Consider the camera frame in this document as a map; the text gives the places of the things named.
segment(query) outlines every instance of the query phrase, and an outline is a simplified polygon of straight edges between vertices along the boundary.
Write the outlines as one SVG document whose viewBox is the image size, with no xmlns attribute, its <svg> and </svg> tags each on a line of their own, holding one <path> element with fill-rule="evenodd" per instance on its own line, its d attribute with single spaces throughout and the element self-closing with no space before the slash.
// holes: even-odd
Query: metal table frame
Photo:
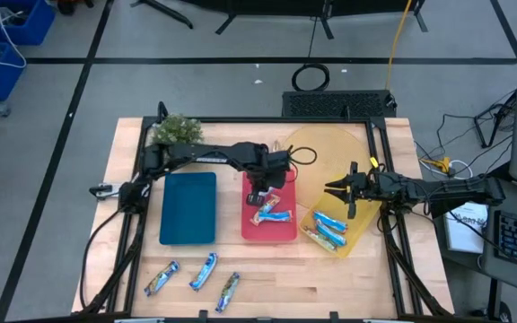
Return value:
<svg viewBox="0 0 517 323">
<path fill-rule="evenodd" d="M 368 148 L 371 157 L 376 158 L 379 162 L 383 162 L 386 165 L 386 169 L 388 171 L 394 171 L 394 164 L 392 161 L 392 154 L 389 146 L 388 134 L 386 131 L 386 123 L 384 118 L 292 118 L 292 117 L 273 117 L 273 118 L 236 118 L 236 117 L 201 117 L 196 118 L 200 120 L 202 123 L 342 123 L 342 124 L 362 124 L 365 126 L 366 135 L 368 138 Z M 139 165 L 142 162 L 142 148 L 145 146 L 145 141 L 147 138 L 147 131 L 150 125 L 152 125 L 157 120 L 157 117 L 144 117 L 141 125 L 141 134 L 139 136 L 139 142 L 137 143 L 136 150 L 136 159 L 134 165 L 134 172 L 137 173 Z M 378 151 L 376 149 L 376 142 L 374 137 L 373 129 L 377 128 L 379 130 L 379 134 L 381 137 L 381 146 L 384 154 L 384 161 L 381 161 L 378 157 Z M 385 214 L 385 210 L 381 209 L 381 223 L 383 227 L 390 227 L 390 217 Z M 126 253 L 127 243 L 129 241 L 129 233 L 130 227 L 132 223 L 132 218 L 134 216 L 138 216 L 137 222 L 137 232 L 139 234 L 139 230 L 142 230 L 141 233 L 145 231 L 144 224 L 146 223 L 146 216 L 148 214 L 148 209 L 145 208 L 145 211 L 140 214 L 125 214 L 123 219 L 123 224 L 121 226 L 121 235 L 118 242 L 118 250 L 115 259 L 115 267 L 123 261 L 123 257 Z M 399 233 L 399 241 L 400 247 L 403 252 L 403 256 L 405 260 L 413 266 L 412 255 L 410 251 L 410 246 L 408 243 L 408 235 L 406 224 L 404 222 L 404 217 L 400 217 L 398 219 L 398 233 Z M 391 231 L 384 231 L 384 241 L 387 242 L 388 235 L 392 235 Z M 105 308 L 105 312 L 102 313 L 92 313 L 92 314 L 79 314 L 73 315 L 69 317 L 61 317 L 61 318 L 47 318 L 47 319 L 31 319 L 24 320 L 22 322 L 38 322 L 38 323 L 47 323 L 47 322 L 117 322 L 118 319 L 131 319 L 131 313 L 133 309 L 133 300 L 135 298 L 135 290 L 136 290 L 136 279 L 139 271 L 139 262 L 141 255 L 141 246 L 143 241 L 140 241 L 138 252 L 136 256 L 133 258 L 129 270 L 128 276 L 128 284 L 127 291 L 125 293 L 124 306 L 122 311 L 115 311 L 115 304 L 117 302 L 118 296 L 118 284 L 115 285 L 113 290 L 110 292 L 109 299 L 107 300 L 107 306 Z M 423 316 L 422 304 L 420 301 L 420 297 L 416 289 L 412 286 L 412 284 L 408 285 L 410 290 L 410 296 L 412 301 L 413 314 L 408 314 L 405 311 L 404 299 L 402 295 L 402 290 L 400 286 L 400 278 L 399 278 L 399 269 L 396 263 L 396 260 L 390 253 L 387 253 L 388 264 L 390 270 L 390 280 L 392 286 L 392 296 L 394 298 L 394 304 L 396 307 L 397 316 L 399 319 L 413 319 L 415 321 L 424 321 L 424 320 L 437 320 L 437 321 L 445 321 L 445 318 L 439 317 L 425 317 Z M 193 322 L 195 320 L 200 321 L 201 323 L 206 322 L 217 322 L 217 323 L 234 323 L 234 322 L 277 322 L 277 323 L 285 323 L 285 322 L 328 322 L 328 319 L 275 319 L 275 318 L 244 318 L 244 319 L 208 319 L 207 311 L 201 310 L 199 312 L 199 317 L 197 318 L 164 318 L 164 321 L 169 322 Z M 329 313 L 329 319 L 332 323 L 337 322 L 362 322 L 362 319 L 340 319 L 338 313 L 332 311 Z M 159 322 L 161 320 L 157 319 L 145 319 L 145 322 Z"/>
</svg>

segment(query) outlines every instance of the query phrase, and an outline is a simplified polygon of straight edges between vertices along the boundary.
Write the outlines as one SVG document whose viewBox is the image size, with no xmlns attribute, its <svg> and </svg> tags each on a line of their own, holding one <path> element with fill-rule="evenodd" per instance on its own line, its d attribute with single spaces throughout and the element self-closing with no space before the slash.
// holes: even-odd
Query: black cable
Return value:
<svg viewBox="0 0 517 323">
<path fill-rule="evenodd" d="M 414 144 L 416 144 L 416 145 L 418 146 L 418 148 L 420 148 L 420 149 L 425 153 L 425 155 L 424 155 L 424 156 L 422 156 L 422 157 L 420 157 L 420 159 L 423 159 L 424 157 L 428 157 L 428 159 L 429 159 L 429 160 L 431 160 L 431 161 L 433 161 L 433 160 L 434 160 L 434 158 L 432 158 L 432 157 L 430 156 L 430 153 L 429 153 L 429 152 L 427 152 L 427 151 L 426 151 L 426 149 L 424 149 L 424 147 L 423 147 L 421 144 L 419 144 L 419 143 L 418 143 L 418 141 L 416 141 L 416 140 L 415 140 L 415 141 L 414 141 Z"/>
<path fill-rule="evenodd" d="M 512 93 L 514 93 L 514 92 L 515 92 L 515 90 L 512 90 L 512 91 L 510 91 L 510 92 L 507 92 L 507 93 L 506 93 L 505 95 L 503 95 L 500 99 L 498 99 L 498 100 L 494 101 L 494 103 L 492 103 L 490 106 L 492 107 L 492 106 L 494 106 L 495 104 L 498 104 L 498 102 L 499 102 L 499 101 L 503 100 L 505 97 L 507 97 L 508 95 L 510 95 L 510 94 L 512 94 Z M 474 119 L 474 117 L 470 117 L 470 116 L 454 116 L 454 115 L 447 115 L 447 116 L 448 116 L 448 117 L 451 117 L 451 118 L 471 118 L 471 119 Z M 485 122 L 487 122 L 487 121 L 489 121 L 489 120 L 494 120 L 494 122 L 495 122 L 495 116 L 492 116 L 492 117 L 490 117 L 490 118 L 479 118 L 479 119 L 481 119 L 481 120 L 482 120 L 482 122 L 480 122 L 480 123 L 479 123 L 480 125 L 484 124 Z M 476 128 L 476 126 L 470 127 L 470 128 L 468 128 L 468 129 L 467 129 L 463 134 L 458 135 L 458 136 L 456 136 L 456 137 L 452 138 L 452 139 L 451 139 L 450 141 L 448 141 L 446 144 L 442 144 L 442 143 L 441 143 L 441 140 L 440 140 L 440 134 L 439 134 L 439 132 L 440 132 L 440 130 L 443 128 L 443 126 L 444 126 L 444 118 L 443 118 L 443 122 L 442 122 L 442 124 L 440 125 L 440 127 L 439 127 L 439 128 L 438 128 L 438 130 L 436 131 L 436 133 L 438 134 L 438 143 L 439 143 L 440 145 L 439 145 L 438 147 L 435 147 L 433 150 L 431 150 L 431 151 L 429 152 L 429 154 L 432 154 L 436 149 L 440 149 L 440 148 L 442 148 L 442 149 L 443 149 L 443 152 L 442 152 L 442 153 L 439 153 L 439 154 L 436 154 L 436 156 L 439 156 L 439 155 L 441 155 L 441 154 L 445 154 L 445 153 L 446 153 L 446 150 L 445 150 L 445 148 L 444 148 L 444 146 L 445 146 L 445 145 L 448 145 L 448 144 L 450 144 L 450 143 L 454 142 L 455 140 L 457 140 L 457 139 L 459 139 L 459 138 L 462 138 L 462 137 L 463 137 L 463 136 L 465 136 L 465 135 L 466 135 L 470 130 L 472 130 L 472 129 Z"/>
<path fill-rule="evenodd" d="M 312 27 L 312 35 L 311 35 L 311 45 L 309 46 L 309 55 L 307 56 L 307 58 L 311 58 L 312 43 L 314 42 L 314 32 L 316 31 L 316 23 L 318 21 L 318 18 L 319 17 L 314 18 L 314 26 Z M 298 86 L 298 84 L 296 83 L 296 78 L 298 77 L 298 74 L 300 74 L 302 71 L 304 71 L 305 69 L 308 69 L 308 68 L 315 68 L 315 69 L 321 70 L 322 73 L 324 73 L 324 82 L 321 85 L 319 85 L 317 88 L 312 89 L 312 90 L 301 89 Z M 318 64 L 318 63 L 306 64 L 305 63 L 304 65 L 302 65 L 301 68 L 297 69 L 296 72 L 294 72 L 293 78 L 291 80 L 291 84 L 293 85 L 294 90 L 297 92 L 324 91 L 324 90 L 326 90 L 327 87 L 329 87 L 329 84 L 330 84 L 330 71 L 323 64 Z"/>
<path fill-rule="evenodd" d="M 298 74 L 300 74 L 302 71 L 304 71 L 305 69 L 308 69 L 308 68 L 315 68 L 315 69 L 321 70 L 322 73 L 324 73 L 324 82 L 321 85 L 319 85 L 318 87 L 314 88 L 314 89 L 304 90 L 304 89 L 301 89 L 298 86 L 298 84 L 296 83 L 296 78 L 298 77 Z M 296 72 L 294 72 L 293 79 L 292 79 L 291 83 L 293 85 L 294 90 L 297 91 L 297 92 L 324 91 L 324 90 L 326 90 L 327 87 L 329 87 L 329 84 L 330 84 L 330 71 L 329 71 L 329 68 L 324 66 L 323 64 L 318 64 L 318 63 L 315 63 L 315 64 L 305 64 L 301 68 L 297 69 Z"/>
<path fill-rule="evenodd" d="M 458 174 L 462 173 L 464 170 L 467 170 L 467 169 L 468 169 L 468 167 L 472 166 L 472 164 L 473 164 L 474 162 L 476 162 L 476 160 L 477 160 L 478 158 L 482 157 L 484 154 L 486 154 L 486 153 L 490 152 L 492 149 L 496 148 L 497 146 L 499 146 L 500 144 L 502 144 L 503 142 L 505 142 L 506 140 L 508 140 L 508 139 L 510 139 L 510 138 L 512 138 L 512 137 L 513 137 L 513 135 L 508 135 L 506 138 L 504 138 L 504 139 L 503 139 L 501 142 L 499 142 L 498 144 L 495 144 L 495 145 L 493 145 L 492 147 L 490 147 L 490 148 L 486 149 L 485 151 L 483 151 L 482 153 L 480 153 L 478 156 L 476 156 L 476 157 L 475 157 L 475 158 L 474 158 L 474 159 L 473 159 L 473 160 L 468 164 L 468 166 L 467 166 L 467 167 L 464 167 L 463 169 L 461 169 L 461 170 L 457 171 L 454 175 L 458 175 Z M 498 159 L 497 159 L 496 161 L 494 161 L 494 162 L 492 163 L 492 165 L 490 165 L 490 167 L 494 166 L 494 164 L 496 164 L 496 163 L 497 163 L 497 161 L 498 161 L 498 160 L 500 160 L 500 158 L 502 158 L 502 156 L 505 154 L 505 152 L 507 152 L 507 151 L 508 151 L 508 149 L 509 149 L 509 148 L 510 148 L 510 144 L 508 144 L 508 146 L 506 147 L 506 150 L 504 150 L 504 151 L 502 152 L 502 154 L 500 154 L 500 157 L 498 157 Z"/>
<path fill-rule="evenodd" d="M 101 223 L 97 227 L 97 229 L 95 229 L 95 231 L 91 234 L 91 237 L 89 238 L 89 240 L 87 241 L 87 245 L 85 246 L 85 251 L 83 252 L 83 265 L 82 265 L 82 268 L 81 268 L 81 280 L 79 280 L 79 301 L 81 302 L 82 308 L 87 307 L 87 305 L 85 304 L 85 298 L 83 296 L 84 295 L 83 287 L 84 287 L 84 284 L 85 284 L 85 268 L 87 267 L 87 254 L 89 253 L 89 247 L 91 246 L 91 243 L 93 242 L 93 239 L 95 239 L 95 236 L 97 235 L 97 233 L 99 233 L 99 231 L 105 225 L 107 225 L 109 222 L 111 222 L 111 220 L 113 220 L 115 218 L 115 216 L 119 212 L 121 212 L 120 208 L 117 211 L 115 211 L 115 213 L 110 215 L 107 218 L 107 220 L 105 220 L 103 223 Z"/>
<path fill-rule="evenodd" d="M 393 226 L 391 226 L 388 230 L 383 230 L 381 229 L 380 227 L 380 222 L 381 222 L 381 218 L 383 216 L 391 216 L 392 214 L 386 214 L 386 215 L 380 215 L 378 217 L 378 221 L 376 221 L 376 229 L 378 229 L 378 231 L 380 231 L 381 233 L 392 233 L 394 231 L 394 229 L 396 229 L 396 227 L 399 226 L 399 215 L 396 215 L 396 223 L 394 223 Z"/>
<path fill-rule="evenodd" d="M 290 151 L 290 149 L 293 149 L 293 147 L 291 146 L 289 148 L 289 156 L 290 156 L 290 160 L 291 162 L 296 162 L 297 164 L 299 165 L 312 165 L 318 158 L 319 158 L 319 155 L 316 153 L 316 151 L 310 147 L 298 147 L 292 151 Z M 312 158 L 312 161 L 297 161 L 296 159 L 293 158 L 293 155 L 296 153 L 296 152 L 299 152 L 301 150 L 307 150 L 309 152 L 312 152 L 314 154 L 314 157 Z"/>
<path fill-rule="evenodd" d="M 288 151 L 289 151 L 289 159 L 290 159 L 290 164 L 294 166 L 294 169 L 296 170 L 296 174 L 294 175 L 294 179 L 292 180 L 287 180 L 286 183 L 292 183 L 294 181 L 296 181 L 298 179 L 298 166 L 296 166 L 296 164 L 299 164 L 299 165 L 312 165 L 318 158 L 319 158 L 319 155 L 316 153 L 316 151 L 310 147 L 298 147 L 294 150 L 292 150 L 293 147 L 290 146 L 290 148 L 288 148 Z M 314 154 L 314 157 L 312 158 L 312 161 L 307 161 L 307 162 L 304 162 L 304 161 L 297 161 L 296 159 L 294 159 L 292 156 L 294 153 L 296 152 L 299 152 L 301 150 L 307 150 L 307 151 L 310 151 Z"/>
<path fill-rule="evenodd" d="M 490 121 L 490 120 L 492 120 L 492 119 L 491 119 L 491 118 L 483 119 L 483 120 L 482 120 L 482 122 L 480 122 L 480 125 L 482 125 L 482 124 L 484 124 L 485 122 Z M 472 126 L 472 127 L 468 128 L 468 129 L 467 129 L 466 131 L 464 131 L 461 135 L 457 135 L 457 136 L 453 137 L 451 140 L 447 141 L 447 142 L 446 142 L 445 144 L 443 144 L 442 146 L 437 146 L 437 147 L 435 147 L 433 150 L 431 150 L 431 151 L 430 151 L 429 153 L 427 153 L 427 154 L 433 153 L 436 149 L 440 149 L 440 148 L 443 148 L 443 149 L 444 149 L 444 146 L 447 146 L 448 144 L 451 144 L 451 143 L 453 143 L 454 141 L 456 141 L 456 140 L 458 140 L 458 139 L 462 138 L 462 137 L 463 137 L 463 136 L 465 136 L 468 132 L 470 132 L 471 130 L 473 130 L 473 129 L 475 129 L 475 128 L 476 128 L 476 126 Z M 440 156 L 440 155 L 443 155 L 443 153 L 437 153 L 435 156 L 436 156 L 436 157 L 438 157 L 438 156 Z"/>
<path fill-rule="evenodd" d="M 456 222 L 458 223 L 461 223 L 463 225 L 466 225 L 469 229 L 471 229 L 474 233 L 476 233 L 476 235 L 480 238 L 482 238 L 483 241 L 487 242 L 488 244 L 490 244 L 492 247 L 494 247 L 496 250 L 502 252 L 504 255 L 506 255 L 511 261 L 513 261 L 516 265 L 517 265 L 517 258 L 514 258 L 508 254 L 506 254 L 504 252 L 503 249 L 501 249 L 498 245 L 496 245 L 493 241 L 491 241 L 490 239 L 486 238 L 482 233 L 478 232 L 478 230 L 476 230 L 476 228 L 474 228 L 473 226 L 463 222 L 458 216 L 456 216 L 456 214 L 454 214 L 453 211 L 450 211 L 449 212 L 450 215 L 456 220 Z"/>
</svg>

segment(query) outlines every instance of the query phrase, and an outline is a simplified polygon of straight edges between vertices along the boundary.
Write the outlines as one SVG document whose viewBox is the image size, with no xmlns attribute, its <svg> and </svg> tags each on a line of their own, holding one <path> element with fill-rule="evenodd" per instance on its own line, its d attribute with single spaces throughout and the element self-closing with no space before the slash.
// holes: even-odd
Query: blue tray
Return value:
<svg viewBox="0 0 517 323">
<path fill-rule="evenodd" d="M 46 4 L 45 0 L 0 0 L 0 8 L 2 7 L 29 12 L 29 17 L 23 25 L 5 26 L 9 38 L 15 45 L 40 45 L 55 19 L 53 8 Z M 0 41 L 7 41 L 1 26 Z"/>
<path fill-rule="evenodd" d="M 165 177 L 159 242 L 192 245 L 215 242 L 216 175 L 180 173 Z"/>
</svg>

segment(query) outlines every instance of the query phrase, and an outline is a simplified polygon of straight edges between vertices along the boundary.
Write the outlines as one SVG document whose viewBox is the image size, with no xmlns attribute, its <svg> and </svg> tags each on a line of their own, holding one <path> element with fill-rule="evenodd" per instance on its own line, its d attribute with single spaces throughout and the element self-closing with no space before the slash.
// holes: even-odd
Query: yellow cable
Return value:
<svg viewBox="0 0 517 323">
<path fill-rule="evenodd" d="M 402 31 L 402 26 L 404 26 L 404 21 L 406 20 L 406 15 L 408 14 L 408 10 L 410 10 L 410 4 L 412 0 L 408 0 L 406 4 L 406 9 L 404 9 L 404 14 L 402 14 L 402 19 L 400 19 L 399 29 L 396 31 L 396 36 L 394 36 L 394 43 L 392 43 L 392 51 L 390 52 L 390 59 L 388 60 L 388 75 L 386 76 L 386 90 L 390 90 L 390 75 L 392 74 L 392 60 L 394 59 L 394 54 L 396 53 L 396 44 L 399 42 L 400 32 Z"/>
</svg>

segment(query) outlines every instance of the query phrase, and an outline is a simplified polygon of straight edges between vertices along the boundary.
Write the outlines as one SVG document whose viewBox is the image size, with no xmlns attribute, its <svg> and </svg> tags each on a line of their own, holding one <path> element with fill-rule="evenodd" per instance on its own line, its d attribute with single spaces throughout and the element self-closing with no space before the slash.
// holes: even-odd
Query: wire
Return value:
<svg viewBox="0 0 517 323">
<path fill-rule="evenodd" d="M 471 178 L 473 178 L 473 177 L 474 177 L 474 171 L 472 171 L 472 168 L 471 168 L 471 167 L 470 167 L 466 162 L 461 161 L 461 160 L 452 160 L 452 161 L 450 161 L 450 168 L 452 167 L 452 164 L 453 164 L 454 162 L 457 162 L 457 163 L 459 163 L 459 164 L 464 165 L 464 168 L 463 168 L 462 170 L 468 170 L 468 171 L 469 171 L 469 173 L 470 173 L 470 175 L 469 175 L 468 177 L 466 177 L 466 178 L 457 177 L 457 176 L 455 176 L 456 174 L 453 174 L 453 175 L 452 175 L 452 177 L 453 177 L 454 179 L 471 179 Z"/>
<path fill-rule="evenodd" d="M 492 103 L 491 106 L 494 106 L 495 104 L 497 104 L 499 101 L 503 100 L 505 97 L 507 97 L 508 95 L 511 95 L 512 93 L 514 93 L 515 90 L 512 90 L 512 91 L 509 91 L 507 92 L 506 94 L 504 94 L 502 97 L 500 97 L 500 99 L 494 101 Z M 471 119 L 474 119 L 474 117 L 469 117 L 469 116 L 456 116 L 458 118 L 471 118 Z M 494 120 L 495 121 L 495 117 L 490 117 L 490 118 L 480 118 L 482 120 L 482 122 L 480 122 L 479 124 L 480 125 L 483 125 L 484 123 L 486 123 L 487 121 L 489 120 Z M 443 119 L 443 123 L 440 125 L 438 131 L 440 131 L 442 129 L 442 127 L 444 126 L 444 119 Z M 442 152 L 441 153 L 438 153 L 436 154 L 435 156 L 439 156 L 439 155 L 444 155 L 446 153 L 446 150 L 444 148 L 444 146 L 448 145 L 448 144 L 451 144 L 453 143 L 454 141 L 462 138 L 463 136 L 465 136 L 470 130 L 476 128 L 476 126 L 473 126 L 473 127 L 470 127 L 468 128 L 466 131 L 464 131 L 461 135 L 457 135 L 455 137 L 453 137 L 450 141 L 446 142 L 445 144 L 440 144 L 439 146 L 435 147 L 433 150 L 431 150 L 429 153 L 426 154 L 426 156 L 428 156 L 428 154 L 432 154 L 435 150 L 437 149 L 441 149 L 442 148 Z"/>
<path fill-rule="evenodd" d="M 121 212 L 121 210 L 122 210 L 122 208 L 119 208 L 117 211 L 115 211 L 115 213 L 110 215 L 107 218 L 107 220 L 103 221 L 103 223 L 101 223 L 97 227 L 97 229 L 95 229 L 95 231 L 91 234 L 91 237 L 89 238 L 89 240 L 87 241 L 87 245 L 85 246 L 85 251 L 83 252 L 83 265 L 81 267 L 81 279 L 79 280 L 79 301 L 81 302 L 81 306 L 83 308 L 87 307 L 87 305 L 85 304 L 83 287 L 85 285 L 85 269 L 87 267 L 87 254 L 89 253 L 89 247 L 91 246 L 91 244 L 92 244 L 93 240 L 95 239 L 95 236 L 97 235 L 97 233 L 99 233 L 99 231 L 105 225 L 107 225 L 109 222 L 111 222 L 111 220 L 113 220 L 115 218 L 115 216 L 117 214 L 119 214 L 119 212 Z"/>
<path fill-rule="evenodd" d="M 386 90 L 390 90 L 390 76 L 392 74 L 392 61 L 394 60 L 394 55 L 396 54 L 396 45 L 399 42 L 400 32 L 402 31 L 402 27 L 404 26 L 404 21 L 406 20 L 406 16 L 408 14 L 408 10 L 410 10 L 410 4 L 412 4 L 412 0 L 408 0 L 406 3 L 406 8 L 404 9 L 404 13 L 402 14 L 402 19 L 400 19 L 399 28 L 396 31 L 396 36 L 394 36 L 394 42 L 392 43 L 392 51 L 390 52 L 390 58 L 388 60 L 388 74 L 386 75 Z"/>
<path fill-rule="evenodd" d="M 498 245 L 496 245 L 493 241 L 491 241 L 490 239 L 486 238 L 482 233 L 478 232 L 478 230 L 476 230 L 476 228 L 474 228 L 473 226 L 463 222 L 458 216 L 456 216 L 456 214 L 454 214 L 453 211 L 450 211 L 449 212 L 450 215 L 456 220 L 456 222 L 458 223 L 461 223 L 463 225 L 466 225 L 469 229 L 471 229 L 474 233 L 476 233 L 476 235 L 480 238 L 482 238 L 483 241 L 487 242 L 489 245 L 491 245 L 492 247 L 494 247 L 496 250 L 502 252 L 504 255 L 506 255 L 507 258 L 509 258 L 512 262 L 514 262 L 515 264 L 517 264 L 517 258 L 514 258 L 508 254 L 506 254 L 504 252 L 504 250 L 502 248 L 500 248 Z"/>
<path fill-rule="evenodd" d="M 0 24 L 3 24 L 4 22 L 12 19 L 13 17 L 17 17 L 21 14 L 23 14 L 23 11 L 19 11 L 17 13 L 12 13 L 12 14 L 8 15 L 7 17 L 3 18 L 2 20 L 0 20 Z"/>
<path fill-rule="evenodd" d="M 319 158 L 319 156 L 316 153 L 316 151 L 314 149 L 310 148 L 310 147 L 298 147 L 298 148 L 296 148 L 294 150 L 292 150 L 292 149 L 293 149 L 292 146 L 290 146 L 288 148 L 288 151 L 289 151 L 288 154 L 289 154 L 289 160 L 290 160 L 289 163 L 294 166 L 294 169 L 296 170 L 296 175 L 294 175 L 294 179 L 287 180 L 286 183 L 292 183 L 292 182 L 294 182 L 294 181 L 296 181 L 298 179 L 298 166 L 296 166 L 297 164 L 303 165 L 303 166 L 312 165 Z M 295 154 L 296 152 L 299 152 L 301 150 L 306 150 L 306 151 L 314 153 L 314 157 L 312 158 L 312 161 L 307 161 L 307 162 L 305 162 L 305 161 L 297 161 L 296 159 L 294 159 L 292 157 L 293 154 Z"/>
<path fill-rule="evenodd" d="M 508 135 L 506 138 L 504 138 L 501 142 L 499 142 L 498 144 L 495 144 L 493 145 L 492 147 L 488 148 L 487 150 L 483 151 L 482 153 L 480 153 L 478 156 L 476 156 L 469 164 L 468 166 L 466 166 L 466 168 L 462 169 L 462 170 L 459 170 L 457 171 L 454 175 L 458 175 L 460 174 L 461 172 L 463 172 L 464 170 L 467 170 L 470 168 L 470 166 L 472 166 L 472 164 L 474 162 L 476 162 L 478 160 L 478 158 L 482 157 L 483 155 L 485 155 L 486 153 L 490 152 L 492 149 L 496 148 L 497 146 L 499 146 L 500 144 L 502 144 L 503 142 L 505 142 L 506 140 L 512 138 L 513 135 Z M 491 165 L 490 167 L 494 166 L 497 161 L 500 160 L 500 158 L 502 158 L 502 156 L 508 151 L 508 149 L 510 149 L 510 146 L 512 145 L 512 143 L 508 144 L 508 146 L 506 147 L 506 149 L 500 154 L 500 157 L 498 157 Z"/>
<path fill-rule="evenodd" d="M 312 35 L 311 35 L 311 45 L 309 46 L 309 55 L 308 58 L 311 57 L 312 52 L 312 44 L 314 42 L 314 32 L 316 31 L 316 23 L 318 21 L 319 17 L 314 18 L 314 26 L 312 27 Z M 324 82 L 319 85 L 318 87 L 312 89 L 312 90 L 304 90 L 301 89 L 298 86 L 298 83 L 296 82 L 296 78 L 298 77 L 298 74 L 300 74 L 302 71 L 309 69 L 309 68 L 315 68 L 318 70 L 321 70 L 322 73 L 324 73 Z M 297 92 L 305 92 L 305 91 L 324 91 L 329 87 L 330 84 L 330 71 L 329 68 L 324 66 L 323 64 L 304 64 L 301 66 L 301 68 L 297 69 L 296 72 L 293 74 L 293 78 L 291 79 L 291 85 L 293 86 L 294 90 Z"/>
<path fill-rule="evenodd" d="M 1 31 L 4 33 L 5 37 L 7 38 L 7 41 L 9 41 L 9 43 L 11 44 L 11 47 L 17 53 L 17 55 L 19 55 L 19 57 L 21 58 L 21 60 L 23 62 L 22 65 L 15 65 L 15 64 L 0 62 L 0 65 L 11 66 L 11 67 L 15 67 L 15 68 L 24 68 L 25 66 L 27 66 L 27 61 L 25 60 L 25 57 L 22 55 L 22 53 L 20 53 L 19 49 L 17 49 L 17 46 L 15 44 L 13 44 L 13 42 L 11 41 L 11 38 L 7 34 L 7 31 L 5 30 L 5 26 L 4 26 L 4 19 L 1 16 L 1 10 L 0 10 L 0 26 L 1 26 Z"/>
<path fill-rule="evenodd" d="M 416 141 L 416 140 L 415 140 L 415 141 L 414 141 L 414 145 L 415 145 L 415 146 L 417 146 L 418 148 L 420 148 L 420 149 L 425 153 L 425 156 L 426 156 L 426 157 L 428 157 L 428 159 L 429 159 L 429 160 L 431 160 L 431 161 L 433 161 L 433 160 L 434 160 L 432 157 L 430 157 L 430 154 L 428 154 L 428 152 L 426 151 L 426 149 L 424 149 L 424 147 L 423 147 L 421 144 L 419 144 L 419 143 L 418 143 L 418 141 Z M 420 164 L 421 164 L 422 166 L 424 166 L 427 170 L 429 170 L 429 171 L 430 171 L 430 175 L 432 175 L 432 177 L 434 177 L 434 178 L 436 177 L 434 174 L 441 174 L 441 175 L 443 175 L 444 177 L 447 177 L 447 176 L 448 176 L 448 174 L 444 174 L 444 173 L 442 173 L 441 171 L 438 171 L 438 170 L 433 170 L 431 167 L 429 167 L 428 165 L 426 165 L 426 163 L 422 161 L 422 159 L 423 159 L 423 158 L 424 158 L 424 156 L 423 156 L 423 157 L 420 157 L 420 158 L 418 159 L 418 162 L 420 162 Z"/>
<path fill-rule="evenodd" d="M 309 152 L 312 152 L 314 154 L 314 157 L 312 157 L 312 161 L 297 161 L 296 159 L 293 158 L 293 155 L 296 153 L 296 152 L 299 152 L 301 150 L 306 150 L 306 151 L 309 151 Z M 318 158 L 319 158 L 319 155 L 316 153 L 316 151 L 310 147 L 298 147 L 296 149 L 294 149 L 293 151 L 289 152 L 289 156 L 290 156 L 290 160 L 291 162 L 296 162 L 297 164 L 299 165 L 312 165 Z"/>
<path fill-rule="evenodd" d="M 391 226 L 388 230 L 383 230 L 381 229 L 381 226 L 380 226 L 380 222 L 381 222 L 381 219 L 383 216 L 391 216 L 392 214 L 385 214 L 385 215 L 381 215 L 378 217 L 378 221 L 376 221 L 376 229 L 378 229 L 378 231 L 380 231 L 381 233 L 391 233 L 394 231 L 394 229 L 396 229 L 396 227 L 399 226 L 399 215 L 395 215 L 396 216 L 396 223 L 394 223 L 393 226 Z"/>
</svg>

